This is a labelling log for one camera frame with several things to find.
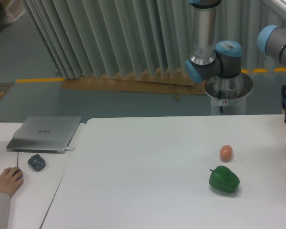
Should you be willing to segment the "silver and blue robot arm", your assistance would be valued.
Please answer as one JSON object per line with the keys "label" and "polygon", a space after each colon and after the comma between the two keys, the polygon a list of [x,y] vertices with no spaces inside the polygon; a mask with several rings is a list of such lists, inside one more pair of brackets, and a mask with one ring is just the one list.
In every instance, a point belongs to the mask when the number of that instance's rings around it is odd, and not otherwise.
{"label": "silver and blue robot arm", "polygon": [[[243,115],[252,79],[241,72],[241,45],[235,41],[213,44],[219,0],[191,0],[194,8],[194,49],[185,61],[190,79],[205,82],[212,115]],[[286,67],[286,27],[268,25],[257,37],[258,49]],[[281,87],[281,108],[286,123],[286,84]]]}

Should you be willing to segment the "person's hand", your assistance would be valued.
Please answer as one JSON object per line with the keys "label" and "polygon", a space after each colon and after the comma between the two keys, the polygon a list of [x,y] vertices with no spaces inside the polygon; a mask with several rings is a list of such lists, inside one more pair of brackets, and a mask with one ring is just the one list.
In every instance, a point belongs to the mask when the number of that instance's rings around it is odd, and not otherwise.
{"label": "person's hand", "polygon": [[12,174],[18,169],[20,168],[9,167],[6,168],[0,175],[0,193],[7,194],[10,198],[24,182],[23,177],[18,181],[14,181],[12,179]]}

